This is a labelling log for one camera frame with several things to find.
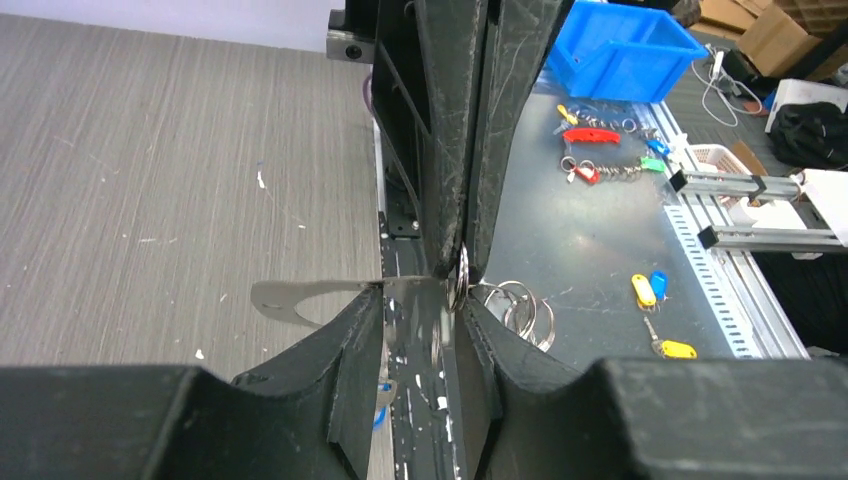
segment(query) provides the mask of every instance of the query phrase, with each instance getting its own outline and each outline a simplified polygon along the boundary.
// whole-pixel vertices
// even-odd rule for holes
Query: gray carpet
[[[195,363],[229,379],[306,336],[248,292],[379,275],[366,73],[0,16],[0,364]],[[304,311],[325,321],[346,298]],[[382,432],[372,478],[393,476]]]
[[[723,48],[733,47],[733,42],[714,35],[697,32],[692,32],[692,34],[702,44],[711,43]],[[698,73],[701,74],[702,78],[707,78],[709,70],[705,69],[703,64],[703,60],[695,61],[695,66],[699,69]],[[710,117],[701,106],[701,98],[705,89],[706,86],[695,77],[690,69],[686,71],[686,75],[677,82],[677,85],[665,99],[666,105],[674,114],[678,125],[689,135],[689,143],[717,143],[729,148],[737,141],[742,140],[751,147],[751,150],[757,155],[770,175],[785,175],[790,167],[778,162],[771,152],[771,140],[766,136],[764,130],[767,117],[737,114],[739,117],[737,127],[724,126]],[[727,108],[715,93],[708,95],[706,103],[707,107],[717,117],[728,123],[733,123]],[[741,108],[742,106],[737,100],[732,100],[732,103],[736,107]]]

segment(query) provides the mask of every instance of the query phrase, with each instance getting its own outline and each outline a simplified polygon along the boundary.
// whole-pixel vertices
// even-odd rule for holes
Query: metal plate
[[[548,353],[583,369],[601,357],[654,356],[630,277],[662,270],[669,300],[651,315],[657,333],[693,345],[702,358],[732,356],[663,210],[679,203],[666,177],[567,183],[558,166],[563,142],[551,134],[566,96],[543,80],[513,140],[486,281],[519,280],[547,299],[557,318]],[[621,146],[573,151],[579,160],[623,165],[644,155],[643,145],[622,135]]]
[[[321,280],[318,282],[281,282],[266,280],[256,282],[250,288],[250,302],[263,316],[271,320],[302,325],[305,327],[321,328],[297,311],[297,305],[302,301],[332,292],[359,292],[366,288],[379,286],[395,286],[405,289],[425,282],[441,283],[432,277],[406,276],[392,277],[381,280]]]

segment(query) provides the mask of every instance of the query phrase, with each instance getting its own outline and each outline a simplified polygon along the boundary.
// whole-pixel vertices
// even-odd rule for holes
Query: key tag
[[[630,277],[630,283],[636,290],[636,304],[645,311],[652,311],[657,305],[657,297],[651,288],[651,283],[644,275],[636,274]]]
[[[639,159],[642,162],[642,168],[652,172],[665,172],[665,162],[658,158],[642,157]]]
[[[573,157],[569,157],[568,155],[562,157],[562,160],[559,161],[559,168],[562,169],[563,172],[567,173],[568,176],[565,177],[565,181],[571,183],[574,181],[575,171],[577,171],[577,163]]]
[[[679,358],[685,360],[694,360],[698,358],[698,352],[696,352],[691,345],[687,345],[682,342],[675,342],[674,340],[663,340],[660,345],[660,349],[662,350],[663,356],[666,358]]]
[[[566,122],[572,125],[577,125],[577,117],[573,113],[566,110],[565,105],[557,105],[557,110]]]
[[[651,284],[651,290],[654,292],[654,296],[657,297],[657,300],[664,302],[665,293],[666,290],[668,290],[668,276],[657,270],[651,274],[651,280],[649,283]]]
[[[583,160],[580,162],[580,165],[575,169],[575,172],[577,172],[577,175],[580,175],[583,180],[586,180],[586,183],[589,185],[594,185],[601,179],[601,172],[595,168],[595,164],[592,163],[591,160]]]
[[[648,146],[651,148],[651,150],[657,152],[658,154],[660,154],[662,156],[666,156],[669,153],[671,153],[671,149],[668,148],[664,143],[662,143],[659,140],[656,140],[656,139],[648,140],[645,143],[648,144]]]

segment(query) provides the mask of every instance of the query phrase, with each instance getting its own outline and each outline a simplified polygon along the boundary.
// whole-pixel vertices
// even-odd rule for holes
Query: black bag
[[[769,137],[774,156],[786,165],[848,169],[848,115],[832,103],[780,107]]]

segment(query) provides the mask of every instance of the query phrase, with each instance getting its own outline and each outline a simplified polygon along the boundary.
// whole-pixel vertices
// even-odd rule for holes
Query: red key tag
[[[597,171],[595,169],[595,164],[589,160],[583,160],[580,162],[580,166],[574,171],[577,172],[583,180],[586,180],[586,183],[589,185],[594,185],[601,179],[601,172]]]

